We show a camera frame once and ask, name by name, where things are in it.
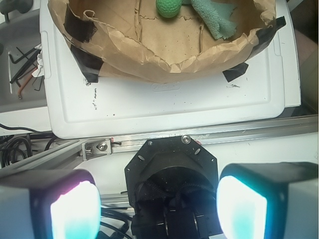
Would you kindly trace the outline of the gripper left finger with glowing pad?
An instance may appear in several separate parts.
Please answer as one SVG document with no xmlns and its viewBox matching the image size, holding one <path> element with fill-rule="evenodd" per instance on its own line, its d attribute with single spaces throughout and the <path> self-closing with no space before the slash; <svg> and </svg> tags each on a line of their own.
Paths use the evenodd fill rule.
<svg viewBox="0 0 319 239">
<path fill-rule="evenodd" d="M 2 239 L 94 239 L 101 199 L 83 169 L 2 169 Z"/>
</svg>

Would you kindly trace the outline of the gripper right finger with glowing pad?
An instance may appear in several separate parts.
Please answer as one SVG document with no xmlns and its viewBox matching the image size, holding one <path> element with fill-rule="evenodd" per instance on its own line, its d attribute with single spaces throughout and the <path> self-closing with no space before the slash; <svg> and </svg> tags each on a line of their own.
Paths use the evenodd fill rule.
<svg viewBox="0 0 319 239">
<path fill-rule="evenodd" d="M 319 166 L 229 164 L 220 175 L 216 203 L 228 239 L 317 239 Z"/>
</svg>

